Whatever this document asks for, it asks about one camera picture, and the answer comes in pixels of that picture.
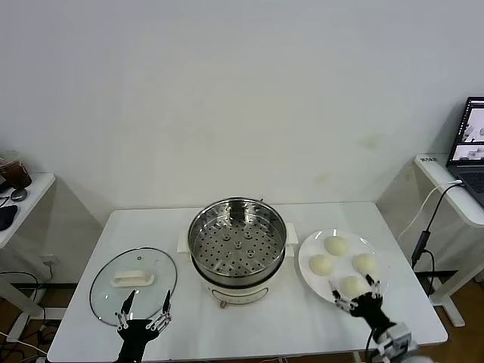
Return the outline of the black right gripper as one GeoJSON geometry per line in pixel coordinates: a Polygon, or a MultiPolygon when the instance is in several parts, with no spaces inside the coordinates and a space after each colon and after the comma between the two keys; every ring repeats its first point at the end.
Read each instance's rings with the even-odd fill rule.
{"type": "Polygon", "coordinates": [[[336,285],[329,280],[329,286],[334,298],[335,305],[356,318],[363,318],[375,333],[384,333],[396,323],[391,321],[382,311],[383,295],[380,291],[380,280],[375,280],[371,275],[365,275],[365,280],[370,287],[371,293],[358,296],[351,301],[341,296],[336,285]]]}

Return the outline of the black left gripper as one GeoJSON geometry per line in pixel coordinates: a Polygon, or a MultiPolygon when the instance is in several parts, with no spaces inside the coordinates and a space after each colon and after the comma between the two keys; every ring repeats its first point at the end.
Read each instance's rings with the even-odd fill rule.
{"type": "Polygon", "coordinates": [[[171,291],[168,290],[160,313],[152,320],[134,319],[129,321],[130,311],[135,298],[135,290],[124,300],[121,309],[115,312],[118,320],[116,329],[123,344],[117,362],[141,362],[146,345],[158,338],[159,330],[164,330],[172,320],[171,291]]]}

